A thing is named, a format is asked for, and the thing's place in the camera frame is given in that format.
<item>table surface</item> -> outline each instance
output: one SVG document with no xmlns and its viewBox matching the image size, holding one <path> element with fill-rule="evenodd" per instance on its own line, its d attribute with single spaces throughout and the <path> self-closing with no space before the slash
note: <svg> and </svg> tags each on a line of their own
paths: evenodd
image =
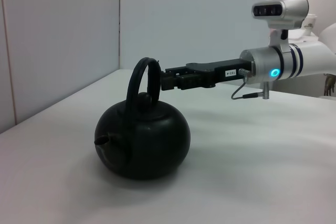
<svg viewBox="0 0 336 224">
<path fill-rule="evenodd" d="M 226 84 L 162 92 L 186 117 L 191 148 L 173 175 L 135 182 L 109 172 L 93 144 L 130 75 L 118 70 L 0 135 L 1 224 L 335 223 L 334 101 L 233 101 Z"/>
</svg>

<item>blue led light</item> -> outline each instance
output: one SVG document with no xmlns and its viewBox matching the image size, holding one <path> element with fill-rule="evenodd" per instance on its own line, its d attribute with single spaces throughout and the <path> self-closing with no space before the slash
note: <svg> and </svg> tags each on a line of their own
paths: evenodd
<svg viewBox="0 0 336 224">
<path fill-rule="evenodd" d="M 280 74 L 280 69 L 273 69 L 273 70 L 271 70 L 271 72 L 270 72 L 270 75 L 272 76 L 272 77 L 276 77 L 276 76 L 278 76 Z"/>
</svg>

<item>label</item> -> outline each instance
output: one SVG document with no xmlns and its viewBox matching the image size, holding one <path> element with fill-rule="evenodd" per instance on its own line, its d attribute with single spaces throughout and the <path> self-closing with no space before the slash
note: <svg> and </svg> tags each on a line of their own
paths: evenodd
<svg viewBox="0 0 336 224">
<path fill-rule="evenodd" d="M 237 75 L 236 69 L 225 71 L 225 77 L 236 76 L 236 75 Z"/>
</svg>

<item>black teapot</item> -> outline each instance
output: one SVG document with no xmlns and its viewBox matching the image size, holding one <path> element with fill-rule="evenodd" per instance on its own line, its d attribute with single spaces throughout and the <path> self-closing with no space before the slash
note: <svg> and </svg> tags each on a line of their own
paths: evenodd
<svg viewBox="0 0 336 224">
<path fill-rule="evenodd" d="M 147 93 L 139 93 L 147 66 Z M 188 123 L 179 110 L 159 101 L 160 75 L 156 60 L 141 59 L 133 71 L 127 99 L 106 110 L 96 127 L 98 156 L 123 177 L 154 179 L 167 175 L 188 153 Z"/>
</svg>

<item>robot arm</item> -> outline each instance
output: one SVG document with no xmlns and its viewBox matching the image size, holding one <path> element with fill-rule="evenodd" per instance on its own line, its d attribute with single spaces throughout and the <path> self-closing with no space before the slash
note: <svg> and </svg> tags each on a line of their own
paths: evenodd
<svg viewBox="0 0 336 224">
<path fill-rule="evenodd" d="M 162 90 L 212 88 L 216 83 L 243 79 L 244 84 L 263 83 L 268 99 L 271 81 L 317 73 L 336 74 L 336 55 L 321 42 L 288 43 L 288 30 L 298 29 L 308 14 L 307 0 L 267 0 L 252 7 L 255 19 L 264 19 L 272 29 L 268 47 L 244 50 L 239 59 L 214 63 L 189 63 L 166 69 Z M 242 98 L 260 97 L 254 93 Z"/>
</svg>

